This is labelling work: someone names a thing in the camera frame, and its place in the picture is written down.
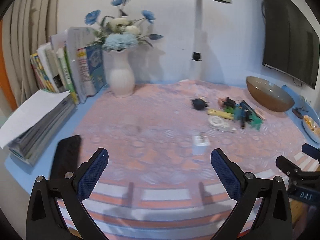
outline textured blue pad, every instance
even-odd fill
[[[239,201],[242,196],[240,182],[216,150],[211,153],[211,164],[229,197]]]
[[[311,145],[308,145],[307,143],[305,143],[304,145],[302,145],[302,152],[304,152],[305,154],[309,155],[310,157],[314,158],[315,160],[320,160],[320,151],[317,148],[314,148]]]
[[[86,173],[82,176],[78,183],[77,197],[80,201],[90,197],[95,185],[97,184],[101,174],[108,164],[108,152],[103,149],[99,156],[93,161]]]

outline orange curtain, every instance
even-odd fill
[[[11,106],[11,109],[13,111],[16,110],[17,103],[10,87],[2,53],[2,20],[0,21],[0,87]]]

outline brown bowl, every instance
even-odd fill
[[[294,105],[286,91],[265,79],[247,77],[247,87],[252,97],[271,111],[285,112]]]

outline blue gripper pad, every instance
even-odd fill
[[[314,148],[313,146],[305,143],[302,145],[301,148],[302,152],[309,155],[310,157],[314,158],[315,160],[320,161],[320,150],[317,148]]]
[[[74,188],[80,201],[89,198],[108,164],[108,159],[108,152],[99,148],[89,161],[81,164],[74,179]]]
[[[230,169],[230,167],[226,163],[226,161],[228,161],[230,165],[232,164],[232,162],[222,152],[222,154],[226,158],[226,160],[224,160],[218,151],[222,152],[222,150],[220,149],[215,149],[212,151],[211,165],[216,171],[229,197],[231,199],[235,199],[236,201],[239,201],[242,196],[240,181],[238,180],[236,175],[233,173],[233,171]]]

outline pink tablecloth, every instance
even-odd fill
[[[249,125],[241,130],[237,122],[234,134],[212,130],[206,112],[191,107],[190,100],[200,96],[207,97],[212,108],[218,108],[218,97],[244,99],[263,110],[267,120],[260,131]],[[209,137],[211,146],[205,155],[195,156],[192,136],[200,132]],[[106,91],[75,134],[83,139],[81,163],[99,147],[108,150],[109,164],[83,203],[110,239],[210,239],[235,205],[211,166],[215,148],[244,172],[261,178],[285,178],[276,168],[279,155],[305,170],[316,166],[301,153],[305,139],[284,113],[258,105],[247,89],[207,82],[141,85],[122,99]],[[73,226],[63,203],[60,206]]]

